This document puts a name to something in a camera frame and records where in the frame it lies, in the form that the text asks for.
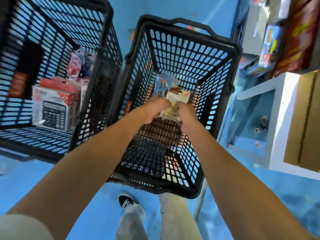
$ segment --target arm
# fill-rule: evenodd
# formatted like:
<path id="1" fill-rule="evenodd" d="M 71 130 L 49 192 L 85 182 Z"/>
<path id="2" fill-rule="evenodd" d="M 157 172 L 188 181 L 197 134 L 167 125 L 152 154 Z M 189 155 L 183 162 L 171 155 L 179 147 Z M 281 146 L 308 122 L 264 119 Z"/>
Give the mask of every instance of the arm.
<path id="1" fill-rule="evenodd" d="M 277 196 L 230 155 L 197 120 L 191 105 L 179 103 L 187 134 L 221 215 L 235 239 L 308 239 L 306 230 Z"/>
<path id="2" fill-rule="evenodd" d="M 66 154 L 7 214 L 31 216 L 46 225 L 54 239 L 65 239 L 139 128 L 169 106 L 168 100 L 152 97 Z"/>

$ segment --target leg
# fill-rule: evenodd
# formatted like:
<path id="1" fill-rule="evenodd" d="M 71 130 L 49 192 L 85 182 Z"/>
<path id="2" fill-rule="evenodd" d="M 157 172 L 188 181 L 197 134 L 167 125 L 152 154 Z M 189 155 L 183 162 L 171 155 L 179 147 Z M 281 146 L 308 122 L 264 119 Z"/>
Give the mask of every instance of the leg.
<path id="1" fill-rule="evenodd" d="M 124 210 L 117 230 L 117 240 L 148 240 L 143 222 L 146 214 L 142 206 L 127 193 L 121 193 L 119 204 Z"/>
<path id="2" fill-rule="evenodd" d="M 161 239 L 200 240 L 198 226 L 190 214 L 185 198 L 164 193 L 159 195 L 161 204 Z"/>

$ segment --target white sleeve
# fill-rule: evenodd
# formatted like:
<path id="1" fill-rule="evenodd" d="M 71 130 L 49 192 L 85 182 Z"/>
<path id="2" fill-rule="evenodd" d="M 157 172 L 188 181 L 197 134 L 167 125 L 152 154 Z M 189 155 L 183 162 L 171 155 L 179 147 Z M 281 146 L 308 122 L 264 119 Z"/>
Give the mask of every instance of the white sleeve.
<path id="1" fill-rule="evenodd" d="M 20 214 L 0 216 L 0 240 L 54 240 L 38 220 Z"/>

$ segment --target pants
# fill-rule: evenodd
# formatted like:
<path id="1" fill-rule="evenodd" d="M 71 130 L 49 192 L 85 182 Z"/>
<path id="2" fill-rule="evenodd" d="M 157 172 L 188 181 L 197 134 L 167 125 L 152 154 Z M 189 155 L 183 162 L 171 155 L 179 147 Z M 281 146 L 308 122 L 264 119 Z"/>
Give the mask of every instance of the pants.
<path id="1" fill-rule="evenodd" d="M 198 226 L 188 210 L 185 198 L 164 193 L 159 195 L 162 240 L 201 240 Z M 145 211 L 141 205 L 128 205 L 120 220 L 117 240 L 148 240 L 143 222 Z"/>

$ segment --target sneaker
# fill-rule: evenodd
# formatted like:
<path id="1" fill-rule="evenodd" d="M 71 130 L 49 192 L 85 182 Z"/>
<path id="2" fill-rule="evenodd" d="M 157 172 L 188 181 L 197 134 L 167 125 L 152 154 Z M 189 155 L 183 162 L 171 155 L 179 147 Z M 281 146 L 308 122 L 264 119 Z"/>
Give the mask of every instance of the sneaker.
<path id="1" fill-rule="evenodd" d="M 133 205 L 133 204 L 139 204 L 137 201 L 135 201 L 132 196 L 128 193 L 121 193 L 118 197 L 118 201 L 120 206 L 123 210 L 126 209 L 127 206 Z"/>

